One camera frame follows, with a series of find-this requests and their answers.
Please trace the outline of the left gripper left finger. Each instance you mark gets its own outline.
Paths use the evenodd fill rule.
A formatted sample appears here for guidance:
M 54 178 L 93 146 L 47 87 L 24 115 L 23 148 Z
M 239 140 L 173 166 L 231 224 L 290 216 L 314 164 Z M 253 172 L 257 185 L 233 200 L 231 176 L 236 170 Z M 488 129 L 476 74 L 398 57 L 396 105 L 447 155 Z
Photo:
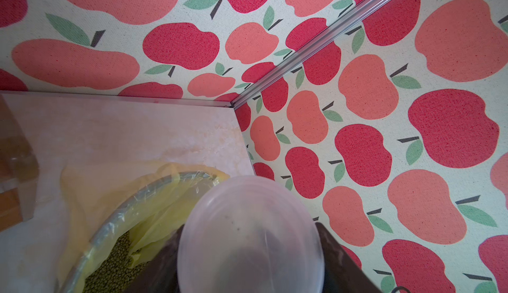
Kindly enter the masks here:
M 165 242 L 160 252 L 124 292 L 168 293 L 181 291 L 177 277 L 177 256 L 183 228 L 184 225 Z

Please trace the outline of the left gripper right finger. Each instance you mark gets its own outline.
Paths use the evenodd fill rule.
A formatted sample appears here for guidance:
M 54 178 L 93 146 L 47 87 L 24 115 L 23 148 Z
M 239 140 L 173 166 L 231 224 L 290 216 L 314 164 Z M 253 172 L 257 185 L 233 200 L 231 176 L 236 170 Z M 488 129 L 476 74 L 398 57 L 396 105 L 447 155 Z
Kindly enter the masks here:
M 324 255 L 325 275 L 322 292 L 381 293 L 360 267 L 320 222 L 315 223 Z

